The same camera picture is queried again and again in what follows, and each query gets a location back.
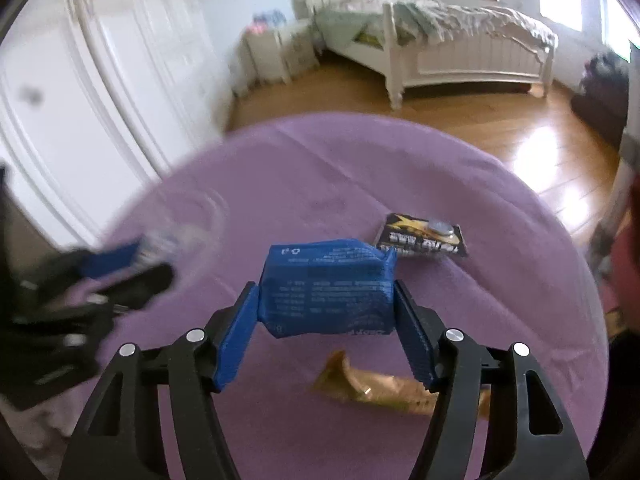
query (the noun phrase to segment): wooden floor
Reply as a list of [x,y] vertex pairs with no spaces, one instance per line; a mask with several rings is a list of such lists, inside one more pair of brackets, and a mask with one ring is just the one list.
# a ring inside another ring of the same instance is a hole
[[254,89],[239,100],[234,130],[304,112],[350,111],[426,124],[495,155],[556,213],[574,243],[587,243],[599,220],[618,156],[575,116],[570,94],[554,86],[447,85],[408,90],[401,110],[390,110],[381,75],[331,56],[291,85]]

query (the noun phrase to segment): table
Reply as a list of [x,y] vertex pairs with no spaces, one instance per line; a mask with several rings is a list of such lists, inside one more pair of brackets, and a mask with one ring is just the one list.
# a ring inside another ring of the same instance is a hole
[[[418,124],[312,114],[249,127],[175,171],[130,208],[109,243],[179,227],[178,282],[118,323],[104,344],[161,346],[231,305],[260,278],[271,244],[373,241],[389,212],[459,223],[466,259],[403,260],[396,276],[418,304],[477,342],[524,341],[546,370],[588,452],[604,405],[607,343],[596,288],[560,222],[492,156]],[[395,334],[274,339],[258,326],[216,407],[243,480],[405,480],[428,418],[310,392],[328,355],[411,376]],[[73,393],[82,402],[93,383]],[[163,416],[163,425],[170,419]],[[476,478],[480,422],[468,478]],[[175,443],[165,439],[172,478]]]

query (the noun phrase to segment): blue tissue pack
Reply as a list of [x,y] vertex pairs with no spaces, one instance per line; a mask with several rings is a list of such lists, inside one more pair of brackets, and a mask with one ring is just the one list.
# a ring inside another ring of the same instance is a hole
[[359,240],[272,246],[258,320],[277,338],[304,333],[389,334],[395,251]]

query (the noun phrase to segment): white wardrobe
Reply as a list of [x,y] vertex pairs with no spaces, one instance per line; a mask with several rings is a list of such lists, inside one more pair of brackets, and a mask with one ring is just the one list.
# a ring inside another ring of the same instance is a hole
[[0,158],[54,245],[220,142],[232,107],[198,0],[30,0],[0,45]]

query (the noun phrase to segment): nightstand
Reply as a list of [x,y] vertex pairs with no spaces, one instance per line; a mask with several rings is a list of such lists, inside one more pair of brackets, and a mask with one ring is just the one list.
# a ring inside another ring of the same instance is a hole
[[249,33],[246,41],[260,81],[289,83],[319,64],[310,20],[287,23],[261,34]]

